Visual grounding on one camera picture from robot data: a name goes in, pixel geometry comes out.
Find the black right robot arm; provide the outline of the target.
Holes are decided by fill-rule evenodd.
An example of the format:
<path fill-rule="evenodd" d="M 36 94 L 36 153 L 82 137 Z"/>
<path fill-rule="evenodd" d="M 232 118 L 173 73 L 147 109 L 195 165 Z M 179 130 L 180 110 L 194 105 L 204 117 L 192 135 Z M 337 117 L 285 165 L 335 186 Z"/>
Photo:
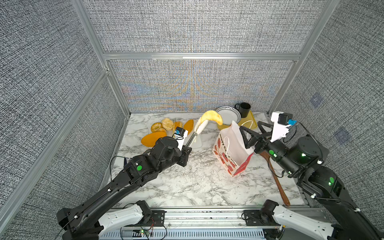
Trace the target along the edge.
<path fill-rule="evenodd" d="M 337 220 L 337 224 L 314 221 L 289 211 L 273 201 L 266 201 L 260 210 L 265 222 L 291 227 L 316 240 L 382 240 L 379 231 L 352 200 L 342 180 L 323 165 L 329 151 L 307 134 L 292 147 L 282 141 L 272 140 L 277 130 L 272 125 L 259 122 L 264 129 L 260 133 L 240 127 L 245 147 L 256 154 L 267 156 L 276 162 L 289 178 L 297 179 L 297 185 L 316 200 Z"/>

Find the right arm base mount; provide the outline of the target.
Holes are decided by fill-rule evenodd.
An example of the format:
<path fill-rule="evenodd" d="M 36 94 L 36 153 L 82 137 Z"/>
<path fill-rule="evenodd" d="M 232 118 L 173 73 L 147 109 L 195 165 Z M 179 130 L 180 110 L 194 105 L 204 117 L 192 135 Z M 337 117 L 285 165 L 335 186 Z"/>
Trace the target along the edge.
<path fill-rule="evenodd" d="M 241 218 L 246 222 L 247 227 L 256 226 L 280 226 L 272 217 L 260 210 L 244 210 Z"/>

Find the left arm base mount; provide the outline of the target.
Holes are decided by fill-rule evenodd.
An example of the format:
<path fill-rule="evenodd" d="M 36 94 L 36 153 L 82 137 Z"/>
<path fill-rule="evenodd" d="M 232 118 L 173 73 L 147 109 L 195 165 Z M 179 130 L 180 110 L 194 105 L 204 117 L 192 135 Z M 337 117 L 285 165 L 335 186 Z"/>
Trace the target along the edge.
<path fill-rule="evenodd" d="M 152 211 L 150 217 L 144 217 L 135 227 L 163 227 L 166 211 Z"/>

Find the crescent croissant bread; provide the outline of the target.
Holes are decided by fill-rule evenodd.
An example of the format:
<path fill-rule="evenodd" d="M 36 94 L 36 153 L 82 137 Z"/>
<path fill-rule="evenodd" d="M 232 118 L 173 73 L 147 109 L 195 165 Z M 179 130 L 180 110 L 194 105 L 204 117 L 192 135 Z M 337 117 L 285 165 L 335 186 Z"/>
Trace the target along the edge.
<path fill-rule="evenodd" d="M 223 119 L 222 119 L 222 116 L 217 113 L 216 111 L 206 111 L 202 117 L 201 117 L 201 124 L 204 122 L 204 121 L 214 121 L 216 122 L 219 126 L 221 126 L 223 124 Z"/>

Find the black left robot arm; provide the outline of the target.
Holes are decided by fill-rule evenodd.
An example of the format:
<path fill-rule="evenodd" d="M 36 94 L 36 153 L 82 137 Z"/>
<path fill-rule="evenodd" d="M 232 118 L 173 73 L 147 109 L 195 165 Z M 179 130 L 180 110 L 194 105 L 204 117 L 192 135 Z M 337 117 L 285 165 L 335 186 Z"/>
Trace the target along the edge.
<path fill-rule="evenodd" d="M 104 188 L 83 204 L 57 212 L 64 240 L 97 240 L 105 233 L 125 225 L 146 224 L 151 210 L 144 201 L 112 212 L 111 209 L 125 196 L 135 192 L 159 173 L 178 164 L 186 166 L 192 148 L 182 140 L 163 137 L 143 154 L 131 158 L 124 168 Z"/>

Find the white and red paper bag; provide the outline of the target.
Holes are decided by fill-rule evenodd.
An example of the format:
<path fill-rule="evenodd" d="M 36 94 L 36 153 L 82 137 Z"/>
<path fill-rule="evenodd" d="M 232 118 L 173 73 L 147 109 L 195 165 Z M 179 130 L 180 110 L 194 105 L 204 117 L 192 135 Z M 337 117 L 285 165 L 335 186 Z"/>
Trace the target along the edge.
<path fill-rule="evenodd" d="M 234 177 L 247 168 L 254 150 L 246 149 L 240 126 L 232 121 L 228 128 L 220 131 L 212 153 L 226 171 Z"/>

